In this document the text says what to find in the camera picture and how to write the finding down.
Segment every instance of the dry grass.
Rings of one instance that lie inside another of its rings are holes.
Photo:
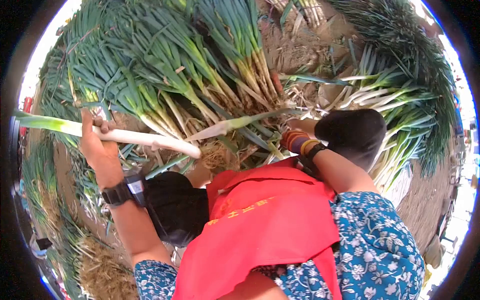
[[[207,169],[240,170],[239,157],[219,140],[208,142],[202,147],[202,153],[202,164]]]
[[[137,286],[132,273],[117,263],[113,250],[95,239],[86,237],[82,248],[80,284],[96,300],[138,299]]]

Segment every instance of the floral pattern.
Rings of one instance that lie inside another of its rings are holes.
[[[373,192],[345,192],[331,203],[340,235],[334,252],[344,300],[417,299],[425,265],[417,245],[392,203]],[[255,268],[272,278],[289,299],[331,299],[312,260]],[[171,299],[177,271],[157,261],[135,266],[143,300]]]

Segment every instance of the dirt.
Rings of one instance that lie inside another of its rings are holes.
[[[320,76],[334,78],[331,71],[329,48],[333,47],[333,59],[338,63],[345,55],[350,56],[348,39],[352,38],[356,47],[357,60],[361,56],[360,40],[353,26],[345,21],[343,15],[336,13],[332,7],[319,1],[327,24],[315,30],[309,28],[305,21],[302,21],[295,35],[291,34],[295,23],[296,15],[291,13],[282,31],[278,20],[280,14],[270,7],[264,0],[257,0],[257,4],[263,17],[260,21],[260,30],[263,38],[263,48],[267,61],[271,68],[279,73],[293,74],[301,67],[306,66],[306,71],[317,71]],[[345,63],[345,67],[339,70],[337,77],[350,75],[352,72],[351,61]],[[320,103],[321,107],[328,105],[338,95],[343,87],[338,85],[299,84],[297,85],[302,97],[312,103]],[[138,132],[150,132],[149,128],[132,116],[121,113],[113,114],[114,120],[119,129],[127,129]],[[151,151],[145,151],[152,158],[152,163],[146,168],[151,168],[157,155]],[[160,151],[163,161],[168,161],[171,156],[169,152]],[[129,266],[126,253],[115,233],[115,226],[112,224],[107,233],[107,225],[87,217],[78,201],[75,200],[74,182],[70,174],[71,163],[62,144],[56,145],[55,165],[59,189],[67,203],[78,212],[82,225],[88,228],[93,235],[112,246],[115,249],[116,259],[119,263]],[[420,167],[415,164],[413,180],[410,190],[400,203],[398,213],[405,224],[411,230],[420,252],[425,251],[426,246],[434,236],[437,223],[440,217],[443,199],[451,193],[451,187],[447,184],[449,180],[450,162],[446,158],[443,166],[439,166],[436,174],[431,179],[422,179]]]
[[[421,166],[416,162],[410,189],[397,207],[398,215],[410,229],[422,255],[438,230],[444,199],[450,198],[453,190],[450,184],[449,157],[447,155],[444,161],[439,163],[431,178],[422,178]]]
[[[303,72],[315,73],[323,78],[333,79],[335,77],[332,74],[329,48],[332,47],[333,59],[335,64],[338,64],[345,55],[350,57],[346,43],[349,38],[352,38],[354,43],[358,44],[358,33],[351,24],[345,21],[342,14],[333,10],[331,5],[323,1],[319,1],[319,4],[328,20],[326,24],[313,29],[309,28],[303,20],[298,31],[292,34],[296,19],[295,13],[291,12],[288,15],[282,30],[278,21],[281,17],[280,13],[271,10],[264,0],[257,0],[261,15],[265,16],[261,18],[259,28],[262,33],[263,49],[271,68],[279,73],[295,74],[300,68],[306,67]],[[356,52],[357,56],[361,55],[360,48]],[[350,64],[348,60],[344,65],[347,67]],[[325,85],[321,85],[319,90],[317,84],[298,84],[298,90],[307,101],[320,102],[321,106],[328,105],[329,101],[332,101],[341,91],[340,88],[336,94],[335,92],[324,92],[324,87]]]
[[[67,150],[62,143],[56,143],[53,159],[57,169],[58,189],[67,202],[72,215],[77,217],[79,225],[84,226],[96,238],[111,246],[119,263],[126,267],[131,267],[125,249],[116,234],[115,224],[110,225],[107,233],[107,224],[101,220],[95,221],[90,219],[75,197],[75,182],[70,173],[72,165]]]

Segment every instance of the glove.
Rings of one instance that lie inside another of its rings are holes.
[[[290,152],[305,155],[305,153],[303,153],[305,146],[313,142],[318,143],[319,141],[310,139],[308,134],[303,131],[289,130],[283,133],[280,145],[284,146]]]

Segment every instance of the bracelet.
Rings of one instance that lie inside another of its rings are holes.
[[[307,147],[308,144],[311,144],[311,143],[320,143],[320,141],[311,139],[303,142],[302,146],[300,147],[300,155],[305,155],[305,148]]]

